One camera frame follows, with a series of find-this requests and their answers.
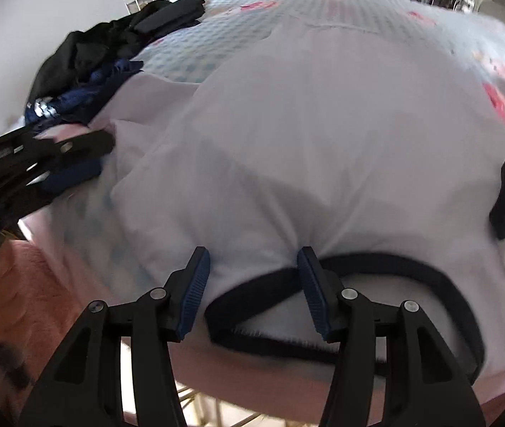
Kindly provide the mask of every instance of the blue patterned fabric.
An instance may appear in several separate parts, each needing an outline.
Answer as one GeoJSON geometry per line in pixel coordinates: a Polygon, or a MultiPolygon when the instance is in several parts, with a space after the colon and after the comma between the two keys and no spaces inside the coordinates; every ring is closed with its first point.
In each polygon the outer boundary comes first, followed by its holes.
{"type": "MultiPolygon", "coordinates": [[[[429,44],[433,50],[452,53],[481,83],[498,89],[504,83],[505,25],[490,17],[409,0],[206,0],[205,7],[202,24],[171,33],[135,58],[144,62],[146,72],[176,82],[203,82],[225,59],[266,38],[283,14],[297,13],[390,39],[429,44]]],[[[111,155],[98,180],[78,189],[64,209],[58,204],[51,207],[52,222],[64,233],[61,241],[79,253],[98,280],[120,300],[131,301],[154,287],[155,281],[134,258],[118,223],[110,198],[115,183],[111,155]]]]}

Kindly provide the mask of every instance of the navy blue clothing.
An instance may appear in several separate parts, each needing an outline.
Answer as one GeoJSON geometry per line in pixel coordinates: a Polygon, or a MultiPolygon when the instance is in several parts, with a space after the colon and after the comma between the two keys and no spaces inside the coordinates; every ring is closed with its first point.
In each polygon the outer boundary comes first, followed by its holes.
{"type": "Polygon", "coordinates": [[[91,180],[101,173],[100,159],[90,159],[48,175],[41,183],[41,188],[51,194],[62,194],[63,191],[91,180]]]}
{"type": "Polygon", "coordinates": [[[119,59],[104,64],[90,75],[88,83],[80,85],[57,98],[38,98],[25,108],[25,125],[35,133],[62,123],[88,125],[118,88],[131,76],[140,72],[142,61],[119,59]]]}

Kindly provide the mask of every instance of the bed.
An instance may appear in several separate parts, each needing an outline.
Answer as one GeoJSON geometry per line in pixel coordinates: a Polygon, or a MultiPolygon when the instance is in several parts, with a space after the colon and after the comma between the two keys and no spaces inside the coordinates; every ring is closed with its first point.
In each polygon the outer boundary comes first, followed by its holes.
{"type": "MultiPolygon", "coordinates": [[[[283,15],[300,14],[397,41],[422,40],[433,50],[450,53],[465,73],[488,85],[488,100],[505,120],[501,104],[505,25],[493,18],[409,0],[205,1],[200,25],[172,33],[137,56],[146,72],[199,84],[231,56],[268,37],[283,15]]],[[[94,299],[110,305],[134,301],[156,287],[156,279],[137,260],[116,215],[111,193],[117,183],[111,155],[100,178],[21,223],[29,239],[43,250],[52,271],[83,306],[94,299]]],[[[267,363],[212,346],[202,319],[187,341],[171,351],[176,378],[195,389],[277,417],[314,423],[319,419],[331,367],[314,371],[302,362],[267,363]]],[[[505,374],[499,376],[499,383],[486,380],[477,386],[481,402],[505,392],[505,374]]],[[[374,399],[372,412],[377,414],[381,403],[374,399]]]]}

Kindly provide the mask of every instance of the metal pivot screw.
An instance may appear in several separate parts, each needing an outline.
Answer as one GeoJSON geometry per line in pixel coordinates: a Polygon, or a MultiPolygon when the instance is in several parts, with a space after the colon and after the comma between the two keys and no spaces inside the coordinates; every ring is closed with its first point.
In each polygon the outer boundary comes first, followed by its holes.
{"type": "Polygon", "coordinates": [[[104,302],[95,300],[94,302],[91,302],[90,305],[88,305],[88,309],[91,313],[98,313],[104,309],[104,302]]]}
{"type": "Polygon", "coordinates": [[[149,296],[152,297],[154,300],[161,300],[166,295],[168,295],[168,293],[165,291],[165,289],[162,288],[154,289],[149,293],[149,296]]]}
{"type": "Polygon", "coordinates": [[[342,297],[346,300],[355,300],[357,298],[357,290],[355,289],[344,289],[342,291],[342,297]]]}
{"type": "Polygon", "coordinates": [[[72,143],[68,142],[61,146],[61,154],[65,154],[66,152],[72,149],[72,143]]]}
{"type": "Polygon", "coordinates": [[[417,302],[413,302],[412,300],[407,300],[403,306],[407,311],[410,311],[411,313],[419,311],[419,305],[417,302]]]}

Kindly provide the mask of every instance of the black cloth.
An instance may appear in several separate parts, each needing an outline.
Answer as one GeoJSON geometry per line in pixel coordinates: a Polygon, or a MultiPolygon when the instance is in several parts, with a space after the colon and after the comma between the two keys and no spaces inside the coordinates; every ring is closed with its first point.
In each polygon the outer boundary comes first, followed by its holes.
{"type": "MultiPolygon", "coordinates": [[[[323,269],[336,273],[340,278],[353,273],[391,275],[413,279],[427,286],[445,307],[474,358],[475,365],[463,368],[465,373],[470,382],[477,379],[485,360],[480,328],[468,302],[443,272],[411,258],[376,252],[338,255],[323,259],[320,263],[323,269]]],[[[205,310],[211,341],[230,350],[253,355],[336,364],[336,352],[299,341],[278,341],[261,333],[251,335],[239,328],[240,324],[301,290],[302,284],[296,268],[284,268],[251,279],[225,292],[205,310]]],[[[381,364],[376,364],[377,375],[382,374],[384,369],[381,364]]]]}
{"type": "Polygon", "coordinates": [[[152,1],[140,12],[112,22],[101,22],[86,32],[68,34],[39,69],[27,102],[57,97],[87,82],[107,62],[130,59],[152,41],[192,27],[205,13],[204,0],[152,1]]]}

